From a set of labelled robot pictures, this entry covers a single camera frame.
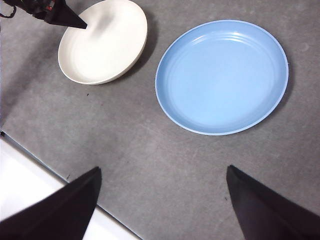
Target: cable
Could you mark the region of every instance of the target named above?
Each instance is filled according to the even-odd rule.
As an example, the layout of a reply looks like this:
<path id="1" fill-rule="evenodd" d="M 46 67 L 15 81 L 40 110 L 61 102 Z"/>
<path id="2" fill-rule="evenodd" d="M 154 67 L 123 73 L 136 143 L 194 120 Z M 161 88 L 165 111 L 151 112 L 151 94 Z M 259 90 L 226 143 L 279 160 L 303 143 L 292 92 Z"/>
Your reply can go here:
<path id="1" fill-rule="evenodd" d="M 2 13 L 0 13 L 0 17 L 5 18 L 5 19 L 12 19 L 14 15 L 16 14 L 17 7 L 13 6 L 13 12 L 9 16 L 5 16 Z"/>

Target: blue bowl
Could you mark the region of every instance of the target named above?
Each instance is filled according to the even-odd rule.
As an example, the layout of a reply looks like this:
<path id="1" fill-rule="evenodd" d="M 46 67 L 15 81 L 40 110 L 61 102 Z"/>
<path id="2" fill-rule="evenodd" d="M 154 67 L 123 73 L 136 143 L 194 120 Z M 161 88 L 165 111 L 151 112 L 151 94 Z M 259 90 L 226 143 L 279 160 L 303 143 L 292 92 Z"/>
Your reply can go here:
<path id="1" fill-rule="evenodd" d="M 219 20 L 180 36 L 155 76 L 157 99 L 179 126 L 228 135 L 266 118 L 283 97 L 288 61 L 278 41 L 249 22 Z"/>

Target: plate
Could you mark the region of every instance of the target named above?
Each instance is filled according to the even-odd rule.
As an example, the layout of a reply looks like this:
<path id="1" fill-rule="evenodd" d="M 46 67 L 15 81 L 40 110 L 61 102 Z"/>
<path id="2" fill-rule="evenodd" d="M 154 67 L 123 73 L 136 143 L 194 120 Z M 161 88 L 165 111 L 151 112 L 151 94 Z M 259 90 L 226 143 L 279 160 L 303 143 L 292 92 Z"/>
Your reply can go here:
<path id="1" fill-rule="evenodd" d="M 80 15 L 86 29 L 68 27 L 58 50 L 62 72 L 87 85 L 110 82 L 127 72 L 147 40 L 144 11 L 129 0 L 101 1 Z"/>
<path id="2" fill-rule="evenodd" d="M 156 72 L 156 96 L 179 126 L 228 135 L 266 118 L 283 97 L 286 54 L 263 28 L 240 20 L 199 25 L 180 36 Z"/>

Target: gray floor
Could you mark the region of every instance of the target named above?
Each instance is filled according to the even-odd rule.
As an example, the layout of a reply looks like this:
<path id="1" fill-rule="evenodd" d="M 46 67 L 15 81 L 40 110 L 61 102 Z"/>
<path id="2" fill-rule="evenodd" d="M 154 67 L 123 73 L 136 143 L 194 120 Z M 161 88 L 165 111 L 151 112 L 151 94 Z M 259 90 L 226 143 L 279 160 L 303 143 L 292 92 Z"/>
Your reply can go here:
<path id="1" fill-rule="evenodd" d="M 96 2 L 67 1 L 77 13 Z M 98 86 L 60 71 L 64 27 L 21 10 L 1 20 L 2 130 L 68 180 L 102 167 L 99 204 L 145 240 L 243 239 L 225 180 L 229 164 L 320 214 L 319 0 L 135 2 L 149 24 L 146 49 L 127 74 Z M 272 33 L 290 79 L 280 105 L 257 126 L 203 136 L 166 117 L 154 78 L 170 43 L 220 19 Z"/>

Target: plate rim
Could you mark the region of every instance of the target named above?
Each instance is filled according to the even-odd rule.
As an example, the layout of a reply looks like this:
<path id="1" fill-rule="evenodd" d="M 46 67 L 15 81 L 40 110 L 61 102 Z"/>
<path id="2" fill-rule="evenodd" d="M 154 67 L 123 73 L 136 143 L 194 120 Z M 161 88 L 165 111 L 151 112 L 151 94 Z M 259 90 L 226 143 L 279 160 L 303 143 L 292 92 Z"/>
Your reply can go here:
<path id="1" fill-rule="evenodd" d="M 192 128 L 189 128 L 181 123 L 179 123 L 178 121 L 176 121 L 173 117 L 170 116 L 170 114 L 166 111 L 166 109 L 163 107 L 161 101 L 160 101 L 160 98 L 159 98 L 159 94 L 158 94 L 158 73 L 159 73 L 159 69 L 160 69 L 160 66 L 165 58 L 165 56 L 167 55 L 167 53 L 170 51 L 170 49 L 181 39 L 183 38 L 185 35 L 187 35 L 188 33 L 198 29 L 198 28 L 202 28 L 206 25 L 209 25 L 209 24 L 214 24 L 214 23 L 220 23 L 220 22 L 235 22 L 235 23 L 242 23 L 242 24 L 247 24 L 247 25 L 250 25 L 254 28 L 257 28 L 259 29 L 260 31 L 264 32 L 265 34 L 267 34 L 275 43 L 276 45 L 278 46 L 278 48 L 280 49 L 281 53 L 282 53 L 282 57 L 284 58 L 285 60 L 285 83 L 284 83 L 284 87 L 282 89 L 282 92 L 281 94 L 279 95 L 277 101 L 275 102 L 275 104 L 270 108 L 270 110 L 264 114 L 261 118 L 259 118 L 258 120 L 256 120 L 255 122 L 245 126 L 245 127 L 242 127 L 242 128 L 239 128 L 239 129 L 236 129 L 236 130 L 233 130 L 233 131 L 227 131 L 227 132 L 204 132 L 204 131 L 197 131 L 195 129 L 192 129 Z M 247 22 L 247 21 L 243 21 L 243 20 L 237 20 L 237 19 L 221 19 L 221 20 L 215 20 L 215 21 L 209 21 L 209 22 L 206 22 L 206 23 L 203 23 L 203 24 L 200 24 L 200 25 L 197 25 L 193 28 L 191 28 L 190 30 L 186 31 L 185 33 L 183 33 L 181 36 L 179 36 L 173 43 L 171 43 L 171 45 L 167 48 L 167 50 L 164 52 L 164 54 L 162 55 L 161 57 L 161 60 L 158 64 L 158 67 L 156 69 L 156 74 L 155 74 L 155 83 L 154 83 L 154 88 L 155 88 L 155 94 L 156 94 L 156 98 L 157 98 L 157 101 L 161 107 L 161 109 L 163 110 L 163 112 L 167 115 L 167 117 L 169 119 L 171 119 L 175 124 L 177 124 L 178 126 L 190 131 L 190 132 L 193 132 L 193 133 L 196 133 L 196 134 L 201 134 L 201 135 L 207 135 L 207 136 L 224 136 L 224 135 L 231 135 L 231 134 L 236 134 L 236 133 L 239 133 L 239 132 L 242 132 L 244 130 L 247 130 L 249 128 L 252 128 L 253 126 L 257 125 L 258 123 L 262 122 L 266 117 L 268 117 L 274 110 L 275 108 L 279 105 L 281 99 L 283 98 L 285 92 L 286 92 L 286 89 L 287 89 L 287 85 L 288 85 L 288 81 L 289 81 L 289 64 L 288 64 L 288 59 L 287 59 L 287 56 L 286 56 L 286 53 L 284 51 L 284 49 L 282 48 L 282 46 L 280 45 L 280 43 L 278 42 L 278 40 L 270 33 L 268 32 L 267 30 L 265 30 L 264 28 L 256 25 L 256 24 L 253 24 L 251 22 Z"/>
<path id="2" fill-rule="evenodd" d="M 132 63 L 129 64 L 123 71 L 121 71 L 121 72 L 118 73 L 117 75 L 115 75 L 115 76 L 113 76 L 113 77 L 110 77 L 110 78 L 108 78 L 108 79 L 99 80 L 99 81 L 92 81 L 92 82 L 83 82 L 83 81 L 75 80 L 75 79 L 73 79 L 72 77 L 68 76 L 68 75 L 65 73 L 65 71 L 64 71 L 63 68 L 62 68 L 62 64 L 60 63 L 60 60 L 59 60 L 59 59 L 60 59 L 60 57 L 59 57 L 59 56 L 60 56 L 60 54 L 59 54 L 59 52 L 60 52 L 60 46 L 61 46 L 62 41 L 63 41 L 63 39 L 64 39 L 64 37 L 65 37 L 65 35 L 66 35 L 66 32 L 68 31 L 69 28 L 71 28 L 71 27 L 69 26 L 69 27 L 64 31 L 64 33 L 63 33 L 63 35 L 62 35 L 62 37 L 61 37 L 61 40 L 60 40 L 60 43 L 59 43 L 59 47 L 58 47 L 58 52 L 57 52 L 57 58 L 58 58 L 57 60 L 58 60 L 59 67 L 60 67 L 62 73 L 63 73 L 68 79 L 72 80 L 73 82 L 76 82 L 76 83 L 78 83 L 78 84 L 83 84 L 83 85 L 100 85 L 100 84 L 106 84 L 106 83 L 109 83 L 109 82 L 111 82 L 111 81 L 113 81 L 113 80 L 121 77 L 122 75 L 124 75 L 124 74 L 125 74 L 126 72 L 128 72 L 128 71 L 136 64 L 136 62 L 139 60 L 139 58 L 141 57 L 141 55 L 142 55 L 142 53 L 143 53 L 143 51 L 144 51 L 144 49 L 145 49 L 145 47 L 146 47 L 146 44 L 147 44 L 147 39 L 148 39 L 148 20 L 147 20 L 147 16 L 146 16 L 146 14 L 145 14 L 145 11 L 144 11 L 137 3 L 135 3 L 134 1 L 131 1 L 131 0 L 125 0 L 125 1 L 131 2 L 131 3 L 133 3 L 134 5 L 136 5 L 136 6 L 142 11 L 143 16 L 144 16 L 144 20 L 145 20 L 144 43 L 143 43 L 143 45 L 142 45 L 142 48 L 141 48 L 140 52 L 137 54 L 136 58 L 135 58 L 135 59 L 132 61 Z M 108 1 L 108 0 L 103 0 L 103 1 L 97 2 L 97 3 L 89 6 L 88 8 L 86 8 L 85 10 L 83 10 L 83 11 L 79 14 L 79 17 L 81 17 L 81 14 L 83 14 L 83 13 L 84 13 L 85 11 L 87 11 L 88 9 L 92 8 L 93 6 L 102 4 L 102 3 L 104 3 L 104 2 L 109 2 L 109 1 Z"/>

